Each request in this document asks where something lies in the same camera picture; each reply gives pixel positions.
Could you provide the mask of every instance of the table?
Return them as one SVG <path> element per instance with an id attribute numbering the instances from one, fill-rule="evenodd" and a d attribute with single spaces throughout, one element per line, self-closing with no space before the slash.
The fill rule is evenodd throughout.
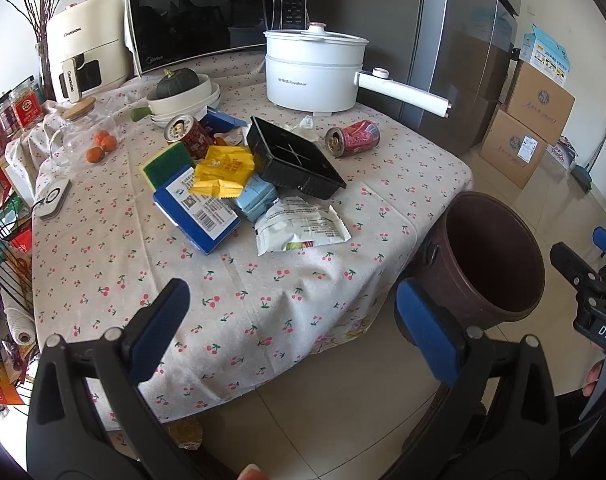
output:
<path id="1" fill-rule="evenodd" d="M 224 112 L 292 126 L 304 117 L 268 102 L 264 84 L 243 85 L 254 82 L 257 75 L 247 72 L 256 69 L 256 60 L 240 54 L 213 59 L 200 60 L 198 70 L 213 78 L 222 73 L 231 82 L 219 107 Z M 357 104 L 315 118 L 316 131 L 369 119 L 379 125 L 380 145 L 333 159 L 347 189 L 326 202 L 308 198 L 331 203 L 352 239 L 258 257 L 253 226 L 243 219 L 233 236 L 205 256 L 154 206 L 138 171 L 165 145 L 149 120 L 129 120 L 129 109 L 152 86 L 136 80 L 110 92 L 124 106 L 116 117 L 118 149 L 98 165 L 71 170 L 73 188 L 57 218 L 33 219 L 33 288 L 43 345 L 52 332 L 75 341 L 123 326 L 172 277 L 186 280 L 190 311 L 157 373 L 140 386 L 157 417 L 174 420 L 237 397 L 305 356 L 365 333 L 430 227 L 471 186 L 472 172 L 432 142 Z M 62 174 L 47 160 L 37 186 Z M 100 385 L 90 388 L 106 428 L 116 429 Z"/>

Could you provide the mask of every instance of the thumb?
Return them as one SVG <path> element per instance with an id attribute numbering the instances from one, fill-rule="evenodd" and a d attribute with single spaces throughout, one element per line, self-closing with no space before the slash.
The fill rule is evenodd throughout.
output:
<path id="1" fill-rule="evenodd" d="M 262 473 L 259 466 L 256 464 L 250 464 L 241 471 L 238 476 L 238 480 L 270 480 L 267 475 Z"/>

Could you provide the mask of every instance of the orange fruit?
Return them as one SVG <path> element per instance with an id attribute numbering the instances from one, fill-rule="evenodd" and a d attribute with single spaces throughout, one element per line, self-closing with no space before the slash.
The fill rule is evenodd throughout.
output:
<path id="1" fill-rule="evenodd" d="M 99 146 L 94 146 L 85 152 L 85 158 L 87 159 L 87 162 L 91 164 L 102 161 L 104 156 L 105 152 L 103 152 L 102 148 Z"/>
<path id="2" fill-rule="evenodd" d="M 102 138 L 100 146 L 102 147 L 105 153 L 112 153 L 114 150 L 116 150 L 116 147 L 118 146 L 118 141 L 116 140 L 116 137 L 108 135 L 107 137 Z"/>
<path id="3" fill-rule="evenodd" d="M 107 130 L 99 130 L 94 136 L 94 144 L 96 144 L 96 146 L 100 146 L 102 140 L 109 135 L 110 133 Z"/>

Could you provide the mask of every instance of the black plastic tray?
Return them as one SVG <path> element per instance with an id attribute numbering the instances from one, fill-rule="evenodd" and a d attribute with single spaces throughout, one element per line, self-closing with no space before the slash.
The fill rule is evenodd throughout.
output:
<path id="1" fill-rule="evenodd" d="M 247 143 L 254 153 L 254 170 L 275 186 L 323 200 L 347 187 L 317 146 L 275 124 L 253 116 Z"/>

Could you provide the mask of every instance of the hand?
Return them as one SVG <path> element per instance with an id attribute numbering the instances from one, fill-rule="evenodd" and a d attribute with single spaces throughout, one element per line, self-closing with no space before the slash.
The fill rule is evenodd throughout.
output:
<path id="1" fill-rule="evenodd" d="M 597 348 L 597 349 L 603 351 L 603 349 L 600 346 L 597 346 L 594 343 L 592 343 L 592 346 L 594 348 Z M 584 397 L 589 397 L 592 395 L 592 392 L 594 391 L 594 387 L 596 386 L 596 381 L 599 380 L 599 375 L 601 375 L 601 370 L 603 368 L 603 361 L 604 360 L 601 360 L 598 363 L 596 363 L 592 368 L 590 368 L 590 371 L 587 373 L 586 386 L 583 387 Z"/>
<path id="2" fill-rule="evenodd" d="M 264 473 L 261 472 L 256 464 L 250 464 L 241 471 L 238 480 L 270 480 Z"/>

